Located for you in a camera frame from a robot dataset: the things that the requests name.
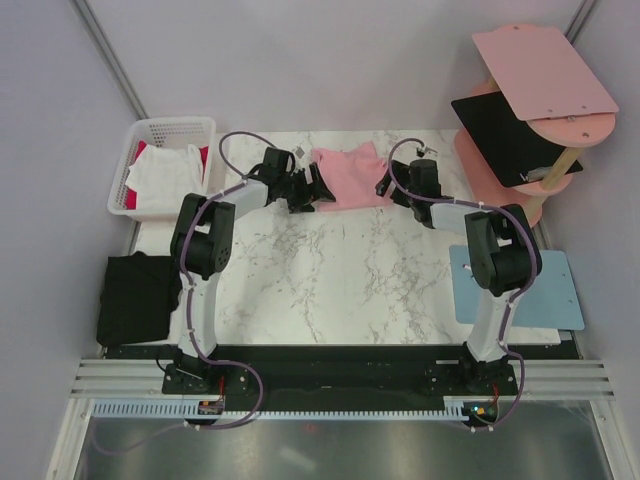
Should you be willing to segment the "black t shirt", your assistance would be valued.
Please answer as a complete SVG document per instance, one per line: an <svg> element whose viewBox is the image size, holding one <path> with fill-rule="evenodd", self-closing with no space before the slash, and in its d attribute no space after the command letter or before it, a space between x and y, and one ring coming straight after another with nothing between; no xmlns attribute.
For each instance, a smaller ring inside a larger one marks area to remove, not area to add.
<svg viewBox="0 0 640 480"><path fill-rule="evenodd" d="M103 347L166 340L182 282L170 256L136 252L108 259L96 341Z"/></svg>

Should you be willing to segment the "pink tiered shelf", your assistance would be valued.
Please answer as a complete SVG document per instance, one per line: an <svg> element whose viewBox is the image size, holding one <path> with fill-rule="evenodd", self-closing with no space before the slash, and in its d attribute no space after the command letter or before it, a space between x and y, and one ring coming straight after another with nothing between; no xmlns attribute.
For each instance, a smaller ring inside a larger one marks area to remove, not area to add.
<svg viewBox="0 0 640 480"><path fill-rule="evenodd" d="M475 200L516 203L536 225L545 201L564 190L585 150L606 140L619 107L565 35L555 27L512 24L476 33L473 42L489 78L467 96L501 92L517 119L564 152L544 177L507 188L500 184L462 125L454 146Z"/></svg>

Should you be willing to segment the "black board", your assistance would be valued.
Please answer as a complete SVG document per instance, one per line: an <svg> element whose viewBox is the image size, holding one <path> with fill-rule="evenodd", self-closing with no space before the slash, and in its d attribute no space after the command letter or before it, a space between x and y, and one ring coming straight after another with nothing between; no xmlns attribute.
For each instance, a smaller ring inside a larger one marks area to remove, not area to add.
<svg viewBox="0 0 640 480"><path fill-rule="evenodd" d="M517 119L499 91L453 100L451 107L504 187L543 178L565 150Z"/></svg>

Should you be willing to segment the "pink t shirt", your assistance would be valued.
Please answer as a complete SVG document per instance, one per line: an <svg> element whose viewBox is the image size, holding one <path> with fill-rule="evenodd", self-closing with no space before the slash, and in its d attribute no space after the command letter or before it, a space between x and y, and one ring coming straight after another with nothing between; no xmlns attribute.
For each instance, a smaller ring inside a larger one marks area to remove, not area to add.
<svg viewBox="0 0 640 480"><path fill-rule="evenodd" d="M311 160L334 195L334 202L319 202L319 212L335 212L362 208L383 207L392 204L389 195L376 194L376 185L387 171L386 161L378 156L372 141L351 151L333 151L315 148Z"/></svg>

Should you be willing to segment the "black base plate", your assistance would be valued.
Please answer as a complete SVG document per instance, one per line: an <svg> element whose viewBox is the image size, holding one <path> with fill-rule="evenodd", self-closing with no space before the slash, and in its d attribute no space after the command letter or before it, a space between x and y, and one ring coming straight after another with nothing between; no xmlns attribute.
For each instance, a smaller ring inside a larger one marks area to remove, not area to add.
<svg viewBox="0 0 640 480"><path fill-rule="evenodd" d="M440 410L447 396L517 393L508 360L473 365L462 346L220 345L208 365L174 346L121 346L110 360L152 360L165 394L221 395L230 411L359 413Z"/></svg>

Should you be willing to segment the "light blue mat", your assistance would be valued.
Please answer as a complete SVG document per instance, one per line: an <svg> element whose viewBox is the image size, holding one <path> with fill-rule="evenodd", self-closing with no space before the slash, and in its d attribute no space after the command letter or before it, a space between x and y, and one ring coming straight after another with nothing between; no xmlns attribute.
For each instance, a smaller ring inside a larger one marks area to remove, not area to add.
<svg viewBox="0 0 640 480"><path fill-rule="evenodd" d="M458 323L472 325L483 290L472 278L468 249L449 247L455 315ZM542 271L516 307L515 327L583 330L584 319L566 254L542 250Z"/></svg>

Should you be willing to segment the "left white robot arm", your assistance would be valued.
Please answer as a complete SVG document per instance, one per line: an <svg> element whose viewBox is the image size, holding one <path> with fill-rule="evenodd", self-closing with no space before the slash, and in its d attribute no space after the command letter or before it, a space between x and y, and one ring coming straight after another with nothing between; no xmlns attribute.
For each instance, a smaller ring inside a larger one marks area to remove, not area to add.
<svg viewBox="0 0 640 480"><path fill-rule="evenodd" d="M235 222L283 199L291 213L336 201L315 164L296 167L294 155L268 147L263 160L238 184L211 197L187 195L174 228L170 253L184 276L186 326L174 360L165 370L165 394L209 393L236 361L212 360L218 346L215 317L220 277L232 253Z"/></svg>

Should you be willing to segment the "white plastic basket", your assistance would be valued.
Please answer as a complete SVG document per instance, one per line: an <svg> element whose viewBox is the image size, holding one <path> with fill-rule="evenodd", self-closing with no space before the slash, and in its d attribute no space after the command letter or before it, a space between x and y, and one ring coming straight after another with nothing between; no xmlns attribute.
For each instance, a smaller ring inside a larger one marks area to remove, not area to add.
<svg viewBox="0 0 640 480"><path fill-rule="evenodd" d="M114 215L137 221L177 217L183 197L207 194L224 184L226 167L215 153L210 117L159 117L128 130L109 194Z"/></svg>

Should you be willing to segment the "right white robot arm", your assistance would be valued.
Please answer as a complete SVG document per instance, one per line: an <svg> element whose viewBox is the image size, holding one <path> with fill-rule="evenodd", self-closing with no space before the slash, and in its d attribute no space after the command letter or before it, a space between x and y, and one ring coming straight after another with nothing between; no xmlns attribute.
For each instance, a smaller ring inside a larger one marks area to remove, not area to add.
<svg viewBox="0 0 640 480"><path fill-rule="evenodd" d="M508 334L520 298L542 269L541 255L522 207L487 207L441 194L436 162L396 160L376 185L380 197L412 211L422 226L466 236L472 279L481 289L476 320L463 344L458 381L477 394L510 374Z"/></svg>

